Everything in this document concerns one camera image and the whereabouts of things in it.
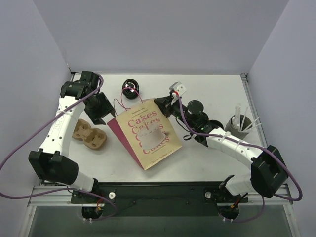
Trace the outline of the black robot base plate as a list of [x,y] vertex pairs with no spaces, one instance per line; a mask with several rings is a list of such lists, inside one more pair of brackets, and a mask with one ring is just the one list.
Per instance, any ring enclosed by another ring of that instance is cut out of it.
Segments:
[[91,218],[116,217],[208,217],[229,214],[237,217],[246,195],[231,195],[220,181],[196,182],[101,182],[98,197],[74,191],[72,204],[81,204]]

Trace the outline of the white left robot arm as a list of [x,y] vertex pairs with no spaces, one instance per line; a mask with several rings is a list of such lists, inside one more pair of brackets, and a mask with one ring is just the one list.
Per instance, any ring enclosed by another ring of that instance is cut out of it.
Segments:
[[100,197],[98,181],[80,172],[78,164],[68,155],[82,113],[86,113],[94,125],[105,125],[103,117],[115,114],[110,101],[101,92],[103,83],[103,77],[91,71],[83,71],[79,80],[66,82],[61,87],[57,112],[49,122],[51,128],[45,140],[28,157],[40,179],[83,190],[82,196],[89,203]]

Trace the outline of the pink cream paper bag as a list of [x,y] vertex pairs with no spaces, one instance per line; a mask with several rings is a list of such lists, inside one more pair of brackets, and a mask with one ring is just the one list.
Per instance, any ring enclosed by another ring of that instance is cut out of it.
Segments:
[[143,170],[182,148],[172,124],[153,99],[118,114],[108,126]]

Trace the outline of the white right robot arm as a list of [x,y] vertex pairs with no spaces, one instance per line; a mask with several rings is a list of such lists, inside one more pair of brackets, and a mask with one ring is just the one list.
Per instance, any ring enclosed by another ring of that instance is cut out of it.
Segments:
[[249,192],[272,198],[288,178],[277,148],[262,148],[234,137],[224,130],[221,122],[209,119],[200,101],[193,100],[184,106],[178,99],[167,96],[156,98],[154,103],[167,118],[179,119],[198,143],[225,153],[250,170],[249,174],[230,175],[222,182],[219,189],[222,200],[231,201]]

